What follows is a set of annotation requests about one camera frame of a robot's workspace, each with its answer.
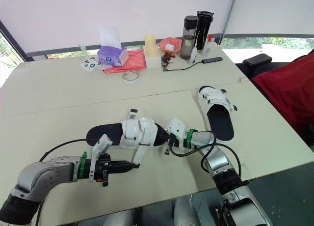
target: red bag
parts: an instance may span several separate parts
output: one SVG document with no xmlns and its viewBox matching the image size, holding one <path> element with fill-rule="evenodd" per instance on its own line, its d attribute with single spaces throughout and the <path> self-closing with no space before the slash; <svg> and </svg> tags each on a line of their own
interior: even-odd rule
<svg viewBox="0 0 314 226">
<path fill-rule="evenodd" d="M 105 73 L 125 72 L 129 70 L 144 70 L 146 68 L 144 50 L 138 49 L 128 51 L 129 59 L 124 66 L 113 66 L 111 68 L 103 69 Z"/>
</svg>

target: pink bowl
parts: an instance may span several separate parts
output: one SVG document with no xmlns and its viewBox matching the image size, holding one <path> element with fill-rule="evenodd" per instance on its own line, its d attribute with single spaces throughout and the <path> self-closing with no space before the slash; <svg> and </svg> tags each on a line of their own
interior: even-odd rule
<svg viewBox="0 0 314 226">
<path fill-rule="evenodd" d="M 181 42 L 182 42 L 182 40 L 178 39 L 178 38 L 164 38 L 159 43 L 159 47 L 166 53 L 177 54 L 181 50 Z M 165 47 L 167 44 L 174 45 L 175 50 L 174 51 L 166 50 Z"/>
</svg>

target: black cap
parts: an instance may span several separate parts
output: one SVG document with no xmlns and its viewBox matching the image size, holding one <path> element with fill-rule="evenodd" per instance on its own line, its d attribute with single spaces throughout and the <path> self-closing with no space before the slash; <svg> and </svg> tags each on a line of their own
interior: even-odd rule
<svg viewBox="0 0 314 226">
<path fill-rule="evenodd" d="M 184 28 L 186 28 L 187 30 L 196 28 L 197 21 L 197 16 L 186 16 L 184 19 Z"/>
<path fill-rule="evenodd" d="M 209 12 L 209 11 L 197 11 L 197 17 L 198 18 L 203 18 L 203 17 L 208 17 L 210 21 L 213 20 L 213 12 Z"/>
</svg>

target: black cable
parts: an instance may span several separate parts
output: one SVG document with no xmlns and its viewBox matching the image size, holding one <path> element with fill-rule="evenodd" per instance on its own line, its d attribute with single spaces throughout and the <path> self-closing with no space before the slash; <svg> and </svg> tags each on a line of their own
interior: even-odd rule
<svg viewBox="0 0 314 226">
<path fill-rule="evenodd" d="M 195 152 L 197 152 L 199 150 L 202 150 L 202 149 L 204 149 L 204 148 L 206 148 L 208 146 L 214 146 L 214 144 L 213 143 L 206 144 L 204 146 L 200 146 L 200 147 L 194 149 L 193 151 L 189 151 L 189 152 L 183 153 L 183 154 L 179 154 L 179 153 L 174 152 L 174 150 L 172 149 L 172 146 L 169 146 L 169 149 L 170 149 L 171 153 L 174 154 L 175 156 L 183 157 L 183 156 L 191 155 L 191 154 L 193 154 L 193 153 L 195 153 Z"/>
<path fill-rule="evenodd" d="M 241 177 L 241 174 L 242 174 L 241 162 L 240 162 L 240 159 L 239 159 L 239 157 L 237 156 L 236 152 L 233 151 L 233 150 L 231 149 L 231 147 L 229 147 L 229 146 L 227 146 L 227 145 L 225 145 L 225 144 L 216 143 L 216 145 L 217 145 L 217 146 L 223 146 L 223 147 L 227 148 L 229 151 L 232 152 L 232 154 L 233 154 L 233 155 L 235 156 L 235 158 L 236 158 L 236 162 L 237 162 L 237 165 L 238 165 L 238 169 L 239 169 L 238 175 Z"/>
<path fill-rule="evenodd" d="M 204 148 L 206 148 L 206 147 L 208 147 L 208 146 L 211 146 L 210 150 L 209 150 L 209 151 L 202 157 L 202 159 L 201 159 L 201 167 L 202 167 L 202 169 L 203 169 L 205 172 L 208 173 L 208 170 L 204 167 L 204 161 L 205 161 L 205 159 L 208 157 L 208 155 L 209 155 L 210 152 L 213 150 L 213 148 L 214 148 L 215 145 L 217 145 L 217 146 L 223 146 L 223 147 L 227 148 L 228 150 L 230 150 L 230 151 L 232 152 L 232 154 L 235 156 L 235 159 L 236 159 L 236 162 L 237 162 L 237 165 L 238 165 L 238 169 L 239 169 L 238 175 L 241 177 L 241 174 L 242 174 L 241 162 L 240 162 L 239 157 L 238 157 L 237 154 L 235 153 L 235 151 L 233 151 L 230 147 L 228 147 L 228 146 L 225 145 L 225 144 L 216 143 L 216 135 L 215 135 L 214 132 L 212 132 L 212 131 L 206 131 L 206 132 L 213 133 L 213 135 L 214 135 L 214 142 L 213 142 L 213 143 L 206 144 L 206 145 L 204 145 L 204 146 L 200 146 L 200 147 L 194 149 L 193 151 L 189 151 L 189 152 L 183 153 L 183 154 L 179 154 L 179 153 L 174 152 L 174 150 L 172 149 L 172 145 L 169 145 L 169 149 L 170 149 L 171 153 L 174 154 L 175 156 L 184 157 L 184 156 L 191 155 L 191 154 L 193 154 L 193 153 L 195 153 L 195 152 L 197 152 L 197 151 L 200 151 L 200 150 L 202 150 L 202 149 L 204 149 Z"/>
<path fill-rule="evenodd" d="M 70 143 L 73 143 L 73 142 L 77 142 L 77 141 L 99 141 L 98 139 L 75 139 L 75 140 L 72 140 L 72 141 L 67 141 L 65 143 L 62 143 L 56 147 L 54 147 L 53 149 L 47 151 L 43 156 L 42 158 L 40 158 L 39 162 L 42 162 L 50 153 L 52 153 L 54 150 L 58 149 L 59 147 L 62 147 L 66 144 L 70 144 Z M 41 213 L 41 209 L 43 208 L 43 204 L 44 204 L 45 200 L 43 200 L 38 208 L 38 214 L 37 214 L 37 218 L 36 218 L 36 223 L 35 223 L 35 226 L 38 226 L 39 224 L 39 219 L 40 219 L 40 213 Z"/>
<path fill-rule="evenodd" d="M 43 200 L 39 206 L 39 209 L 38 209 L 38 214 L 37 214 L 37 217 L 36 217 L 36 223 L 35 223 L 35 226 L 38 226 L 39 224 L 39 218 L 40 218 L 40 213 L 41 213 L 41 209 L 43 208 L 43 204 L 44 204 L 45 200 Z"/>
<path fill-rule="evenodd" d="M 192 66 L 194 66 L 194 65 L 196 65 L 198 63 L 203 63 L 203 62 L 199 61 L 199 62 L 197 62 L 197 63 L 195 63 L 195 64 L 193 64 L 193 65 L 191 65 L 191 66 L 189 66 L 187 68 L 184 68 L 184 69 L 173 69 L 173 70 L 164 69 L 164 71 L 187 70 L 187 69 L 191 68 Z"/>
<path fill-rule="evenodd" d="M 70 144 L 70 143 L 73 143 L 73 142 L 77 142 L 77 141 L 98 141 L 98 139 L 76 139 L 76 140 L 72 140 L 72 141 L 67 141 L 63 144 L 60 144 L 56 147 L 54 147 L 53 149 L 47 151 L 43 156 L 42 158 L 40 158 L 39 162 L 42 162 L 50 153 L 52 153 L 54 150 L 58 149 L 59 147 L 62 147 L 66 144 Z"/>
<path fill-rule="evenodd" d="M 202 169 L 205 172 L 209 173 L 209 171 L 204 167 L 204 161 L 206 160 L 208 155 L 211 153 L 211 151 L 214 149 L 214 147 L 216 145 L 216 141 L 217 141 L 217 136 L 216 136 L 216 134 L 213 131 L 207 131 L 207 132 L 212 133 L 212 135 L 214 136 L 214 141 L 212 142 L 214 145 L 211 146 L 211 148 L 208 150 L 208 152 L 202 157 L 202 159 L 201 159 L 201 167 L 202 167 Z"/>
<path fill-rule="evenodd" d="M 221 208 L 221 211 L 219 213 L 219 219 L 218 219 L 218 226 L 221 226 L 221 223 L 222 223 L 222 217 L 223 217 L 223 214 L 224 214 L 224 211 L 225 211 L 225 207 L 226 207 L 226 204 L 225 202 L 222 204 L 222 208 Z"/>
</svg>

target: purple tissue box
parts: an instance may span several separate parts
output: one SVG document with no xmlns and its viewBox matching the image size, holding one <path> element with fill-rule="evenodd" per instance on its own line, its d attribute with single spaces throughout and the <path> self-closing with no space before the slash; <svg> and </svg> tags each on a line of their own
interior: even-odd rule
<svg viewBox="0 0 314 226">
<path fill-rule="evenodd" d="M 121 49 L 103 46 L 97 52 L 99 62 L 111 66 L 123 66 L 129 59 L 129 53 L 126 47 Z"/>
</svg>

